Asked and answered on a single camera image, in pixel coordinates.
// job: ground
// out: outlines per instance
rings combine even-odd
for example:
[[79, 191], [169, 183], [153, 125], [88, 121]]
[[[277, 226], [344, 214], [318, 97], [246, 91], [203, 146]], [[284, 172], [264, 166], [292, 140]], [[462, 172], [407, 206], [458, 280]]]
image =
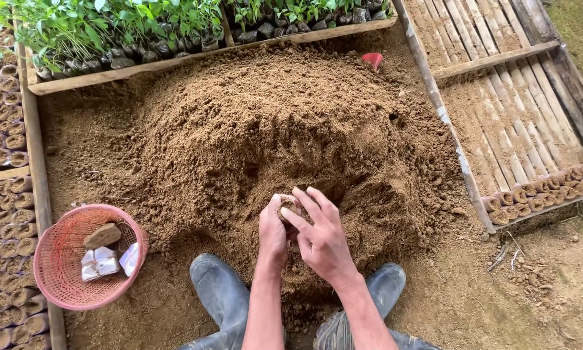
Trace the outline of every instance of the ground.
[[[553, 1], [548, 11], [583, 72], [583, 0]], [[385, 56], [381, 66], [385, 79], [394, 81], [410, 76], [401, 86], [404, 94], [425, 94], [399, 23], [355, 39], [338, 43], [351, 45], [359, 52], [379, 48]], [[112, 98], [121, 99], [110, 95], [97, 101], [113, 103]], [[41, 107], [48, 103], [40, 100]], [[99, 127], [95, 115], [91, 113], [86, 116], [88, 120], [81, 121], [81, 130], [69, 131], [53, 125], [64, 122], [60, 116], [51, 111], [46, 113], [44, 142], [58, 146], [47, 161], [52, 208], [57, 219], [72, 201], [91, 203], [106, 193], [102, 192], [103, 187], [93, 187], [88, 175], [73, 177], [59, 173], [63, 169], [60, 163], [68, 159], [60, 143], [66, 149], [69, 138], [76, 132], [90, 133], [93, 140]], [[100, 155], [82, 160], [81, 166], [90, 171], [113, 166], [100, 162], [102, 158]], [[459, 194], [452, 202], [473, 213], [461, 180], [452, 192]], [[501, 232], [486, 242], [480, 241], [483, 230], [472, 215], [454, 216], [452, 223], [453, 229], [443, 231], [432, 241], [435, 252], [416, 251], [397, 258], [408, 279], [402, 298], [387, 318], [389, 327], [444, 349], [583, 349], [583, 202], [520, 223], [509, 233]], [[187, 279], [191, 259], [211, 246], [209, 238], [198, 239], [201, 248], [188, 255], [170, 256], [169, 260], [168, 256], [151, 254], [137, 283], [113, 305], [67, 313], [69, 348], [173, 349], [216, 331]], [[505, 260], [487, 273], [488, 263], [494, 260], [503, 243], [508, 244]], [[522, 252], [513, 259], [519, 248]], [[538, 269], [540, 280], [529, 283], [525, 266]], [[312, 347], [312, 337], [323, 314], [337, 307], [335, 296], [320, 302], [325, 305], [311, 305], [306, 300], [297, 303], [300, 308], [306, 307], [307, 312], [297, 322], [286, 324], [290, 330], [288, 348]], [[321, 314], [308, 316], [316, 311]]]

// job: soil pile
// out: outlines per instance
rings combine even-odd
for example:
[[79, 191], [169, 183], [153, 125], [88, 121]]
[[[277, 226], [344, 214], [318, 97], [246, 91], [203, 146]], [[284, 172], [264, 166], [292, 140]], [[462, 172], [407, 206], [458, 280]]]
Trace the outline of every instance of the soil pile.
[[[444, 132], [409, 130], [416, 113], [399, 94], [355, 53], [309, 47], [262, 46], [181, 68], [134, 108], [123, 136], [138, 162], [121, 196], [145, 194], [140, 214], [155, 224], [154, 248], [180, 255], [194, 237], [213, 239], [248, 281], [259, 212], [294, 186], [339, 206], [359, 270], [427, 248], [443, 204], [432, 190], [442, 150], [432, 144]], [[284, 293], [330, 293], [292, 252]]]

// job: right hand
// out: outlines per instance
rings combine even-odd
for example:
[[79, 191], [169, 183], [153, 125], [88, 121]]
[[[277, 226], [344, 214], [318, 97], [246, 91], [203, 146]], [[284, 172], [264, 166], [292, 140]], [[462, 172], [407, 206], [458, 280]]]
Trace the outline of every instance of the right hand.
[[281, 209], [283, 217], [299, 231], [297, 244], [302, 260], [337, 291], [355, 282], [359, 273], [347, 247], [338, 208], [313, 187], [306, 193], [294, 187], [292, 193], [314, 222], [311, 226], [287, 208]]

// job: red funnel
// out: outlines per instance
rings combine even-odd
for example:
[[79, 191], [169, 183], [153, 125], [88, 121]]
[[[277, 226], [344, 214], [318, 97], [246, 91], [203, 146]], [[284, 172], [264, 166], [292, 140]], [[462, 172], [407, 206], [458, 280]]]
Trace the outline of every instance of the red funnel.
[[373, 69], [378, 70], [378, 66], [380, 65], [380, 62], [382, 62], [382, 54], [377, 52], [365, 53], [363, 55], [363, 60], [371, 62]]

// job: dirt ground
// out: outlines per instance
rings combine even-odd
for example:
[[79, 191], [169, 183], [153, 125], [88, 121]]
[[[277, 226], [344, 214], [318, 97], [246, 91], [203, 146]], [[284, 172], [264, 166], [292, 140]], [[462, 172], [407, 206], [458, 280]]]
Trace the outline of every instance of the dirt ground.
[[[296, 113], [288, 118], [304, 123], [309, 123], [314, 117], [311, 111], [315, 112], [314, 108], [306, 107], [306, 100], [321, 102], [322, 111], [327, 113], [336, 111], [336, 106], [328, 104], [326, 99], [318, 99], [317, 93], [307, 98], [299, 92], [303, 88], [305, 92], [313, 89], [322, 95], [336, 93], [334, 85], [322, 84], [319, 79], [314, 85], [295, 84], [302, 82], [302, 73], [312, 72], [296, 65], [306, 55], [309, 62], [330, 62], [330, 65], [315, 63], [311, 68], [329, 74], [331, 82], [342, 78], [344, 72], [349, 73], [341, 64], [330, 60], [331, 53], [319, 58], [314, 55], [321, 53], [293, 50], [278, 53], [272, 60], [287, 62], [291, 71], [283, 73], [293, 74], [292, 79], [281, 77], [280, 69], [277, 73], [268, 68], [271, 62], [265, 58], [255, 59], [260, 68], [248, 70], [248, 78], [236, 78], [244, 74], [242, 63], [247, 58], [231, 61], [234, 57], [229, 57], [229, 62], [223, 64], [232, 68], [228, 70], [234, 75], [232, 79], [225, 79], [217, 71], [220, 66], [212, 64], [204, 69], [217, 73], [219, 80], [194, 83], [183, 91], [175, 90], [177, 76], [168, 74], [142, 76], [114, 87], [108, 84], [39, 99], [44, 144], [50, 149], [47, 172], [54, 220], [71, 209], [72, 204], [109, 203], [123, 208], [142, 223], [153, 242], [145, 266], [125, 296], [101, 309], [66, 313], [70, 349], [166, 350], [217, 331], [189, 281], [191, 260], [205, 251], [216, 253], [236, 268], [250, 286], [251, 267], [256, 259], [256, 213], [270, 192], [284, 192], [286, 187], [290, 190], [295, 184], [318, 188], [318, 184], [323, 184], [330, 188], [329, 195], [337, 197], [327, 177], [320, 178], [319, 174], [300, 169], [324, 164], [325, 171], [334, 173], [329, 170], [332, 166], [329, 152], [350, 152], [357, 157], [362, 152], [364, 161], [350, 161], [346, 169], [364, 173], [365, 177], [360, 184], [344, 182], [345, 193], [350, 196], [342, 195], [339, 203], [347, 222], [346, 231], [351, 236], [349, 242], [357, 242], [352, 251], [359, 269], [368, 275], [381, 263], [393, 260], [403, 265], [408, 275], [402, 298], [387, 318], [389, 327], [445, 349], [583, 349], [583, 203], [514, 227], [510, 233], [523, 253], [514, 259], [512, 270], [510, 261], [518, 248], [509, 234], [504, 232], [487, 241], [480, 240], [482, 227], [473, 219], [474, 211], [461, 177], [452, 171], [458, 169], [458, 162], [448, 132], [435, 117], [399, 23], [354, 39], [337, 41], [333, 49], [340, 53], [350, 49], [359, 53], [381, 52], [385, 59], [378, 76], [373, 77], [362, 65], [355, 67], [350, 75], [359, 79], [358, 86], [374, 84], [380, 91], [370, 93], [359, 87], [358, 91], [344, 91], [339, 99], [344, 106], [351, 106], [350, 100], [357, 97], [383, 105], [383, 110], [354, 110], [356, 115], [370, 113], [373, 116], [370, 119], [377, 122], [342, 112], [335, 114], [338, 124], [300, 124], [312, 132], [303, 134], [303, 128], [296, 127], [290, 129], [296, 134], [275, 134], [274, 138], [271, 129], [260, 125], [255, 135], [259, 142], [272, 142], [272, 139], [279, 142], [270, 144], [272, 149], [267, 152], [247, 154], [276, 165], [268, 169], [249, 166], [236, 172], [235, 167], [225, 167], [221, 163], [223, 159], [217, 159], [207, 142], [213, 140], [224, 146], [230, 155], [225, 159], [238, 161], [244, 156], [242, 146], [245, 145], [233, 145], [226, 135], [233, 134], [232, 129], [238, 126], [241, 129], [251, 125], [250, 116], [255, 116], [257, 106], [277, 113]], [[293, 60], [285, 61], [286, 55]], [[257, 71], [264, 74], [261, 79], [279, 84], [276, 87], [271, 83], [272, 88], [280, 91], [261, 91], [246, 100], [237, 99], [258, 86], [256, 79], [250, 78]], [[182, 74], [198, 77], [198, 73], [187, 70]], [[229, 86], [219, 84], [225, 81]], [[356, 83], [348, 78], [342, 86], [349, 88]], [[213, 99], [211, 108], [199, 110], [201, 103], [198, 102], [209, 98], [206, 93], [209, 89], [220, 89], [226, 94], [224, 98]], [[170, 97], [164, 98], [160, 93], [163, 90], [171, 91]], [[274, 102], [267, 102], [265, 97]], [[240, 115], [230, 107], [232, 102], [253, 106], [254, 110]], [[296, 105], [289, 110], [284, 102]], [[183, 114], [182, 110], [192, 114]], [[233, 119], [236, 124], [225, 134], [214, 129], [194, 134], [184, 127], [202, 129], [203, 125], [217, 122], [212, 120], [212, 111], [227, 116], [237, 113]], [[396, 117], [391, 116], [393, 111], [397, 112]], [[198, 117], [182, 120], [183, 115]], [[364, 134], [365, 130], [359, 126], [366, 126], [370, 133]], [[246, 130], [250, 133], [256, 129]], [[328, 148], [329, 143], [319, 139], [324, 134], [340, 146]], [[323, 147], [319, 150], [328, 157], [311, 158], [305, 153], [290, 152], [316, 151], [311, 147], [294, 148], [294, 137], [313, 139], [313, 145]], [[385, 143], [393, 143], [393, 147], [367, 148], [369, 143], [344, 142], [379, 141], [380, 137]], [[251, 138], [237, 139], [249, 145], [247, 140]], [[141, 162], [143, 155], [149, 163]], [[179, 171], [191, 165], [206, 170], [203, 174], [193, 172], [191, 176]], [[418, 170], [423, 166], [427, 172]], [[396, 170], [397, 177], [386, 178], [388, 172], [381, 171], [386, 168]], [[251, 179], [255, 172], [263, 184]], [[207, 182], [216, 176], [217, 181]], [[341, 180], [349, 178], [346, 173]], [[362, 184], [374, 187], [362, 187]], [[199, 197], [196, 195], [199, 191], [208, 195]], [[229, 195], [242, 191], [246, 191], [244, 197]], [[426, 200], [419, 203], [411, 197]], [[235, 212], [225, 212], [225, 205], [237, 201], [244, 204], [241, 210], [228, 207]], [[354, 205], [354, 201], [365, 204]], [[371, 211], [375, 203], [380, 205]], [[457, 206], [465, 208], [469, 216], [453, 214], [451, 209]], [[199, 216], [194, 210], [199, 208], [209, 208], [204, 213], [213, 221], [207, 225], [196, 224]], [[215, 229], [203, 229], [212, 225]], [[372, 243], [379, 239], [393, 243]], [[503, 243], [508, 243], [506, 258], [489, 274], [488, 263]], [[374, 256], [367, 257], [368, 251]], [[331, 289], [303, 266], [296, 251], [292, 251], [288, 267], [283, 282], [287, 348], [310, 349], [319, 323], [339, 303]]]

